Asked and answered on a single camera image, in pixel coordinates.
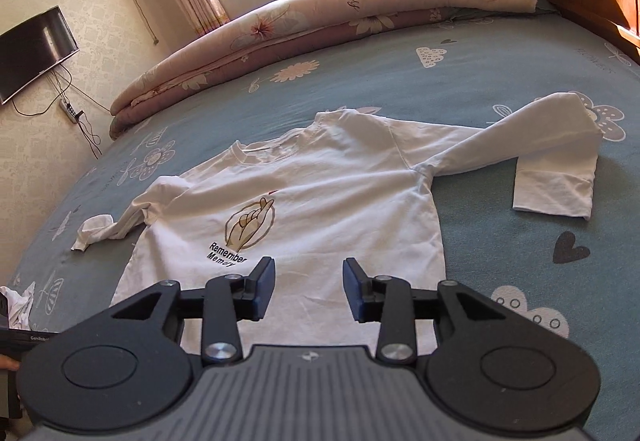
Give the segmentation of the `white long sleeve shirt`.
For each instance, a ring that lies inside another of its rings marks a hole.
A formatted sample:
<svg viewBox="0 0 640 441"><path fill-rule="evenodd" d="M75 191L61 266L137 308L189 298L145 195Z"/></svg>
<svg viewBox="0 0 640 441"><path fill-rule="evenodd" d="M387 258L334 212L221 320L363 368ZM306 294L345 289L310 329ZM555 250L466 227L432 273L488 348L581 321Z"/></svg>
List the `white long sleeve shirt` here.
<svg viewBox="0 0 640 441"><path fill-rule="evenodd" d="M268 256L276 286L265 317L240 324L245 347L373 346L375 326L355 322L348 309L343 261L435 287L446 275L436 177L515 160L515 209L586 219L601 141L573 92L550 94L487 128L322 112L305 128L234 143L182 175L157 178L119 218L81 224L75 248L140 227L115 301L161 279L202 287Z"/></svg>

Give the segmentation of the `white clothes pile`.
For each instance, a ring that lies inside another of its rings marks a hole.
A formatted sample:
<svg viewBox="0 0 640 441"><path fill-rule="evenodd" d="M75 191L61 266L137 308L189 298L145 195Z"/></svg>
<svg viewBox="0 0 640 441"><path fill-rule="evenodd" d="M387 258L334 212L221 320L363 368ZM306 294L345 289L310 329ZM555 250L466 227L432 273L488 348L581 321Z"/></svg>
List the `white clothes pile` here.
<svg viewBox="0 0 640 441"><path fill-rule="evenodd" d="M35 298L34 282L30 283L20 294L14 289L1 287L1 326L12 329L30 331L30 311Z"/></svg>

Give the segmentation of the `white power strip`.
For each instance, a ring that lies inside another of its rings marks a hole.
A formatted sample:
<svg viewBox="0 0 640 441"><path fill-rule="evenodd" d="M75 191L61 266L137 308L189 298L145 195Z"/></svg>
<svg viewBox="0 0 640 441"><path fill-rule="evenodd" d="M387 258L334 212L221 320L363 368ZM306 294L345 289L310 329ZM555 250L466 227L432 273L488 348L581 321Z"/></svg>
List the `white power strip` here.
<svg viewBox="0 0 640 441"><path fill-rule="evenodd" d="M68 100L65 96L60 97L60 100L58 100L58 105L60 105L63 113L73 124L79 124L79 120L82 116L84 116L84 112L82 112L81 110L76 110L73 107L73 104L70 103L70 100Z"/></svg>

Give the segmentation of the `blue floral bed sheet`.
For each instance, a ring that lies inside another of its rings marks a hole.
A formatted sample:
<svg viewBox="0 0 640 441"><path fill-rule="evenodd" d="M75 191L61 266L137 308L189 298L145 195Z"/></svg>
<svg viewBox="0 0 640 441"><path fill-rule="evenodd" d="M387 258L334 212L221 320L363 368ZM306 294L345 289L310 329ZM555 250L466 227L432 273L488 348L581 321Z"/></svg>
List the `blue floral bed sheet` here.
<svg viewBox="0 0 640 441"><path fill-rule="evenodd" d="M514 212L505 162L435 182L447 272L481 293L508 295L596 360L602 388L588 431L639 432L639 68L556 14L485 16L368 36L272 64L205 89L118 138L70 190L16 269L32 295L29 324L63 331L111 301L133 239L75 253L81 222L119 216L161 175L178 175L236 139L258 141L323 110L487 126L541 94L576 90L605 127L590 220Z"/></svg>

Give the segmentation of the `pink floral folded quilt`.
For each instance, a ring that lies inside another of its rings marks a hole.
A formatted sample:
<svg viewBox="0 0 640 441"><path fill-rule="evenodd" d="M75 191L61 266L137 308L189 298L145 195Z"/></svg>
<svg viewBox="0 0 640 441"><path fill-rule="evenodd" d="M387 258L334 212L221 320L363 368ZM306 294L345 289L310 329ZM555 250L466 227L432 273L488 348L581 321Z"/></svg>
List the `pink floral folded quilt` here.
<svg viewBox="0 0 640 441"><path fill-rule="evenodd" d="M216 28L139 76L116 98L110 136L198 91L266 65L460 9L532 13L536 0L276 0Z"/></svg>

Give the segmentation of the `black wall television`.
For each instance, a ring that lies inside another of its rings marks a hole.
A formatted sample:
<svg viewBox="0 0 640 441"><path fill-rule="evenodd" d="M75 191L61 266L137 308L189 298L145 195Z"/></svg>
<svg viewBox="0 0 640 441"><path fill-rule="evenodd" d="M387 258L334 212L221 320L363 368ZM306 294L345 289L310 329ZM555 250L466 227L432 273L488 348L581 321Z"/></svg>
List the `black wall television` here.
<svg viewBox="0 0 640 441"><path fill-rule="evenodd" d="M32 16L0 37L1 104L78 53L79 46L59 6Z"/></svg>

